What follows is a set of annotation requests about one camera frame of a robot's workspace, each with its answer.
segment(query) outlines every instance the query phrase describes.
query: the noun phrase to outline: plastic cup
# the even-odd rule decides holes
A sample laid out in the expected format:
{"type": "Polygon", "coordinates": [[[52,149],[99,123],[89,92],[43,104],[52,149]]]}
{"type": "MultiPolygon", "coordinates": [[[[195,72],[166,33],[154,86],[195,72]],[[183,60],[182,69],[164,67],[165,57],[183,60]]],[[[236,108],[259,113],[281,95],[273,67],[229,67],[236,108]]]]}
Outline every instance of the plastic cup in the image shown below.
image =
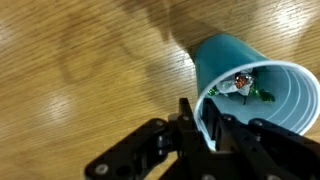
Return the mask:
{"type": "Polygon", "coordinates": [[[219,34],[207,39],[195,56],[199,98],[194,119],[204,133],[211,150],[215,142],[210,139],[201,119],[202,102],[210,97],[221,113],[232,114],[247,124],[253,118],[263,118],[295,133],[303,135],[320,113],[320,85],[306,68],[291,62],[269,60],[266,56],[241,40],[219,34]],[[259,73],[257,84],[275,97],[275,102],[263,102],[258,97],[247,98],[234,94],[209,96],[208,91],[234,74],[255,69],[259,73]]]}

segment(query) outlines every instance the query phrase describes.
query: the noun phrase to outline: wooden table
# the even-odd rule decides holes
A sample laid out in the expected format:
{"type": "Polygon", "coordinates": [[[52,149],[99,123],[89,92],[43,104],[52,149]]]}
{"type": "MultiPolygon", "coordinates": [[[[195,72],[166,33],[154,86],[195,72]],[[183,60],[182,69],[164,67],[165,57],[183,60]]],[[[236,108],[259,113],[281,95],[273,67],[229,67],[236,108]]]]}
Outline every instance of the wooden table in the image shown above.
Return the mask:
{"type": "MultiPolygon", "coordinates": [[[[317,0],[1,0],[0,9],[1,179],[83,179],[88,162],[177,112],[180,97],[194,105],[190,57],[220,32],[320,78],[317,0]]],[[[319,130],[306,135],[319,141],[319,130]]]]}

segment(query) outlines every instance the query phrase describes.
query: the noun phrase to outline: screw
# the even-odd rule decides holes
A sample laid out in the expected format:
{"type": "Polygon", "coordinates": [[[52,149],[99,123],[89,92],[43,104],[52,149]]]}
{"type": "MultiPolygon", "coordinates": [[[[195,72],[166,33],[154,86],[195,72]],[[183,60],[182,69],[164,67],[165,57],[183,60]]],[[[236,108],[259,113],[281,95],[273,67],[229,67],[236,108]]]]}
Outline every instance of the screw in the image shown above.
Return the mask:
{"type": "Polygon", "coordinates": [[[190,118],[188,116],[183,116],[182,119],[185,121],[189,121],[190,118]]]}
{"type": "Polygon", "coordinates": [[[270,175],[267,176],[267,180],[281,180],[281,178],[279,178],[276,175],[270,174],[270,175]]]}
{"type": "Polygon", "coordinates": [[[256,125],[258,125],[258,126],[262,126],[262,125],[263,125],[262,122],[259,121],[259,120],[254,121],[254,123],[255,123],[256,125]]]}
{"type": "Polygon", "coordinates": [[[156,123],[157,123],[158,126],[162,126],[163,125],[162,121],[157,121],[156,123]]]}
{"type": "Polygon", "coordinates": [[[108,170],[109,170],[108,165],[106,165],[106,164],[99,164],[99,165],[96,167],[95,172],[96,172],[96,174],[98,174],[98,175],[104,175],[104,174],[106,174],[106,173],[108,172],[108,170]]]}
{"type": "Polygon", "coordinates": [[[232,120],[232,117],[231,116],[223,116],[224,119],[228,120],[228,121],[231,121],[232,120]]]}
{"type": "Polygon", "coordinates": [[[216,180],[216,178],[211,174],[205,174],[202,176],[201,180],[216,180]]]}

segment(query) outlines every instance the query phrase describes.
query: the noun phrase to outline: wood grain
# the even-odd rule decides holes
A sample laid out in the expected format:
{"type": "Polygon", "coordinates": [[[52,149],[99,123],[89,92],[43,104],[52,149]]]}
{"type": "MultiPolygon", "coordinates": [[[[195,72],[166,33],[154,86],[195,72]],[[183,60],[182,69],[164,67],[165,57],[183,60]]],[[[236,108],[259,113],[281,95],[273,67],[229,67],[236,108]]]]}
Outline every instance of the wood grain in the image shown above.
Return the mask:
{"type": "MultiPolygon", "coordinates": [[[[317,0],[0,0],[1,179],[82,179],[150,118],[197,101],[192,57],[217,33],[320,78],[317,0]]],[[[320,140],[317,122],[306,134],[320,140]]],[[[175,159],[147,179],[157,179],[175,159]]]]}

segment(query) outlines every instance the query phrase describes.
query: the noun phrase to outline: blue plastic cup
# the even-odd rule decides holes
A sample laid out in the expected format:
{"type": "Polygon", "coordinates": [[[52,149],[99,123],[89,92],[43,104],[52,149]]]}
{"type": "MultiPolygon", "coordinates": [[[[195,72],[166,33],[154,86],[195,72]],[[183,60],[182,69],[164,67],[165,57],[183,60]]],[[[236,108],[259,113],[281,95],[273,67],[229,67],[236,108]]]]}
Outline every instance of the blue plastic cup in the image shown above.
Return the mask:
{"type": "Polygon", "coordinates": [[[320,85],[309,70],[295,63],[270,60],[233,36],[219,34],[207,39],[199,47],[195,63],[199,98],[194,119],[212,150],[215,142],[201,119],[204,98],[212,98],[221,113],[232,114],[242,123],[263,118],[301,135],[319,116],[320,85]],[[258,71],[258,86],[272,93],[275,102],[266,103],[249,95],[244,105],[239,95],[208,95],[219,82],[247,69],[258,71]]]}

